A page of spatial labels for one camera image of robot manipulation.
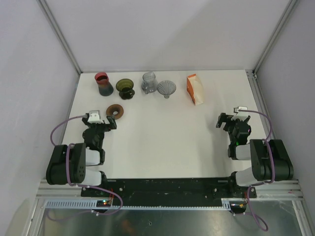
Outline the clear grey ribbed dripper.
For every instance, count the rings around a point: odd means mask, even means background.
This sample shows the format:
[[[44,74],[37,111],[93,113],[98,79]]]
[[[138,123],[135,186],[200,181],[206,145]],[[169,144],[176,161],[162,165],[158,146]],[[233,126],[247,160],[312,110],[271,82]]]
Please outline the clear grey ribbed dripper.
[[[157,86],[157,91],[163,95],[165,99],[168,99],[176,91],[176,84],[172,81],[161,81]]]

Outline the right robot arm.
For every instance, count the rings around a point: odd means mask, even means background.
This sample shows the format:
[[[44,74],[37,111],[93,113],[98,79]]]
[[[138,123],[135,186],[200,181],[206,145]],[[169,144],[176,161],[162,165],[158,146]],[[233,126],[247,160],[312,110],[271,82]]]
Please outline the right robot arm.
[[[235,171],[228,178],[227,192],[232,197],[239,197],[245,187],[256,187],[273,182],[292,180],[294,176],[293,164],[282,140],[248,139],[252,133],[249,125],[251,116],[221,113],[216,124],[228,133],[230,143],[227,155],[233,161],[250,161],[250,166],[242,171]]]

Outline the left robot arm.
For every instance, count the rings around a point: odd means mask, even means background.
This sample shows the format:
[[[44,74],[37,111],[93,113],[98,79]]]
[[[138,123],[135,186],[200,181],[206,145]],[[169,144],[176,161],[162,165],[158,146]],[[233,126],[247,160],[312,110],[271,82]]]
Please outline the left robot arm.
[[[50,141],[54,146],[47,170],[46,180],[49,185],[65,184],[87,184],[88,176],[96,177],[90,184],[91,190],[97,196],[104,196],[108,193],[109,185],[102,180],[103,172],[89,174],[87,166],[99,166],[105,162],[105,150],[103,149],[103,140],[105,133],[117,129],[115,117],[107,116],[108,124],[104,120],[89,122],[91,115],[88,113],[82,116],[69,118],[58,124],[50,134]],[[63,124],[68,121],[80,118],[88,127],[82,134],[83,142],[69,145],[57,145],[53,141],[53,134]]]

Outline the red-rimmed dark carafe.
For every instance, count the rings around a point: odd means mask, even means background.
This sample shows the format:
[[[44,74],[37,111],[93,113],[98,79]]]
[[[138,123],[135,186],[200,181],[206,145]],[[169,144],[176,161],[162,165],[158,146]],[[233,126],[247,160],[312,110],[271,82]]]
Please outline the red-rimmed dark carafe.
[[[95,74],[94,79],[98,85],[98,90],[102,96],[110,96],[114,88],[109,82],[109,77],[105,72],[98,72]]]

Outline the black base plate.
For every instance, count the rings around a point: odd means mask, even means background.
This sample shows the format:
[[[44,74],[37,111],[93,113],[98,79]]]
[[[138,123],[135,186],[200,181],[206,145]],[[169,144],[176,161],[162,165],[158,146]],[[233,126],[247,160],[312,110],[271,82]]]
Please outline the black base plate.
[[[220,207],[222,198],[244,199],[248,189],[233,177],[109,179],[101,187],[125,207]]]

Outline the olive green dripper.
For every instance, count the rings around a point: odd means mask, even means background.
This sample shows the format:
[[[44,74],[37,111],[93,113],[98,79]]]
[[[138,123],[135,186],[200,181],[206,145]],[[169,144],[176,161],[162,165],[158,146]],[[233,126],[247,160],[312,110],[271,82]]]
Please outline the olive green dripper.
[[[132,99],[135,95],[133,90],[134,83],[131,79],[121,79],[116,83],[116,90],[119,92],[119,96],[123,100]]]

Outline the clear grey glass carafe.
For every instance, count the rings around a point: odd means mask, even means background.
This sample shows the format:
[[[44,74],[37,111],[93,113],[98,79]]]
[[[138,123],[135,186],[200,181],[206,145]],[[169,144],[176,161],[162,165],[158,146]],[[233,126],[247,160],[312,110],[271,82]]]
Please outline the clear grey glass carafe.
[[[153,93],[157,90],[158,82],[154,72],[147,72],[142,76],[141,88],[145,94]]]

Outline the orange coffee filter box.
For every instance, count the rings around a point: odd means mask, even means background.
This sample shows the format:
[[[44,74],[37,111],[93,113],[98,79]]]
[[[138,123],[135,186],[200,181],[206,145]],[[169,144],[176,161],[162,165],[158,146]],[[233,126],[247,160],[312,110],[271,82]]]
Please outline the orange coffee filter box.
[[[204,103],[203,84],[196,74],[187,76],[187,92],[194,105],[201,105]]]

